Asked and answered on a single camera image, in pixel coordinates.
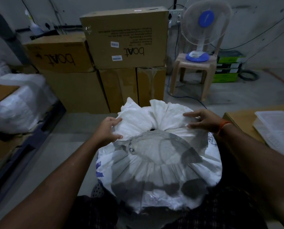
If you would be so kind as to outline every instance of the left hand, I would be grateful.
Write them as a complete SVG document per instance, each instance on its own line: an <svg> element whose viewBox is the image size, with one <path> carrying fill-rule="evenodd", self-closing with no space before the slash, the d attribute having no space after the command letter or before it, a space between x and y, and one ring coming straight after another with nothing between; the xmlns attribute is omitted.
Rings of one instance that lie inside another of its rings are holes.
<svg viewBox="0 0 284 229"><path fill-rule="evenodd" d="M111 131L112 126L116 126L122 121L122 118L115 119L113 117L106 117L99 127L92 135L99 148L108 145L110 142L115 142L117 139L122 139L123 136L119 134L113 134Z"/></svg>

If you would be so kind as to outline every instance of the stacked cardboard boxes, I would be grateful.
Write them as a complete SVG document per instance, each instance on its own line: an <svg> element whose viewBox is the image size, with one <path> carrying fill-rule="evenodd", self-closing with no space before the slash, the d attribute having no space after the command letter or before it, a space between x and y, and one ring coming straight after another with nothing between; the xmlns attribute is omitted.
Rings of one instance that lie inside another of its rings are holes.
<svg viewBox="0 0 284 229"><path fill-rule="evenodd" d="M128 97L142 107L163 99L168 14L151 7L80 18L111 112L119 112Z"/></svg>
<svg viewBox="0 0 284 229"><path fill-rule="evenodd" d="M239 51L220 51L213 83L235 82L245 56Z"/></svg>
<svg viewBox="0 0 284 229"><path fill-rule="evenodd" d="M41 37L24 46L68 112L109 113L83 33Z"/></svg>

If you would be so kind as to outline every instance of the orange thread bracelet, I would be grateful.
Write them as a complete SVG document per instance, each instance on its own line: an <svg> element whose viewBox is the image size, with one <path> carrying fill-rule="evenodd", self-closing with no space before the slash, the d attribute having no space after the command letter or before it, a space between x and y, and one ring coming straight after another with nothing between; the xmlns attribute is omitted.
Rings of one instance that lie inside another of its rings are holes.
<svg viewBox="0 0 284 229"><path fill-rule="evenodd" d="M222 128L225 126L225 125L229 125L229 124L232 124L231 122L227 121L227 120L224 120L222 119L220 124L219 124L219 128L218 128L218 132L217 132L217 135L219 135L220 131L222 130Z"/></svg>

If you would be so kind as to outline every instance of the right hand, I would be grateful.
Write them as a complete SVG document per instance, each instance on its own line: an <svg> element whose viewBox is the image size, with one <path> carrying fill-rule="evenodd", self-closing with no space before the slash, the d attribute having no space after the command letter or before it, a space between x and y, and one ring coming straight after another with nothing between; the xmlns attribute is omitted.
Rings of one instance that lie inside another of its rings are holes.
<svg viewBox="0 0 284 229"><path fill-rule="evenodd" d="M185 117L200 117L200 122L192 122L187 125L188 128L198 128L208 132L218 133L221 117L208 109L201 109L193 112L183 113Z"/></svg>

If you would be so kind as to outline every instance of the beige plastic chair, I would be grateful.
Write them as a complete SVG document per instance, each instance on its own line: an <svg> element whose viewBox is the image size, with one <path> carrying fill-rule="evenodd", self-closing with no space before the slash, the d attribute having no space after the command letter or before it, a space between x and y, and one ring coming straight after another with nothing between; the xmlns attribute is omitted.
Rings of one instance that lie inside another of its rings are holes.
<svg viewBox="0 0 284 229"><path fill-rule="evenodd" d="M224 11L230 11L229 7L226 6ZM213 82L213 78L214 78L214 74L215 74L215 70L216 70L216 65L217 65L217 54L218 54L220 45L223 41L224 34L225 34L225 31L227 29L229 22L230 22L230 18L226 18L224 25L223 25L223 28L222 28L222 31L221 31L221 36L218 39L218 42L217 42L217 45L216 45L215 52L214 52L213 55L210 55L210 59L208 61L206 61L206 62L187 61L185 59L186 54L183 52L184 46L182 46L182 49L179 49L179 51L181 51L182 53L180 53L178 55L178 57L176 58L175 63L174 63L171 86L170 86L170 94L171 95L173 95L174 90L175 90L176 79L177 79L179 70L180 70L180 82L182 82L183 79L184 79L185 70L186 70L186 68L189 68L189 69L194 69L194 70L202 70L201 84L203 84L203 89L202 89L202 93L201 93L201 100L202 101L205 100L205 98L207 97L209 88L210 88L210 86ZM180 43L184 44L183 41L185 41L185 38L181 34ZM209 40L205 40L205 45L204 45L203 51L207 51L208 44L209 44ZM192 48L192 50L195 50L196 47L197 47L196 45L193 45L191 48Z"/></svg>

